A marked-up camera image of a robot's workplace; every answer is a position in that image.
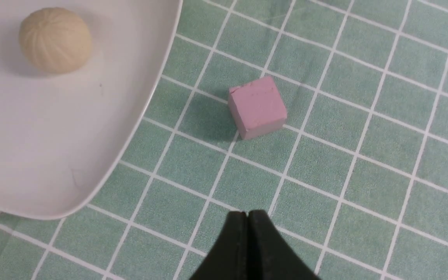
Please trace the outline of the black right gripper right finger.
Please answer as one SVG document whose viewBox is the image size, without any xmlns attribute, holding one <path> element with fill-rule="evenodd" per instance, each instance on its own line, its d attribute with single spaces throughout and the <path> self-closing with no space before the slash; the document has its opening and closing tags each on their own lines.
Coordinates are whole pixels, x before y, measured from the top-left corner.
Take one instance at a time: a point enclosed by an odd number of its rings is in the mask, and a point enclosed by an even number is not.
<svg viewBox="0 0 448 280">
<path fill-rule="evenodd" d="M 248 214 L 247 278 L 319 279 L 283 239 L 264 210 L 253 210 Z"/>
</svg>

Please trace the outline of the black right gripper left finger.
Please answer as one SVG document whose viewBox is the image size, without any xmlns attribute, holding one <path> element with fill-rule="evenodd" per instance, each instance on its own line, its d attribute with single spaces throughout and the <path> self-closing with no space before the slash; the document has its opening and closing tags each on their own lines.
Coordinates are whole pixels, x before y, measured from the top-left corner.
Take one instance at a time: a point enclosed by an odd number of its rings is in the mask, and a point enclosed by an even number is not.
<svg viewBox="0 0 448 280">
<path fill-rule="evenodd" d="M 248 223 L 245 212 L 227 213 L 219 236 L 191 280 L 246 280 Z"/>
</svg>

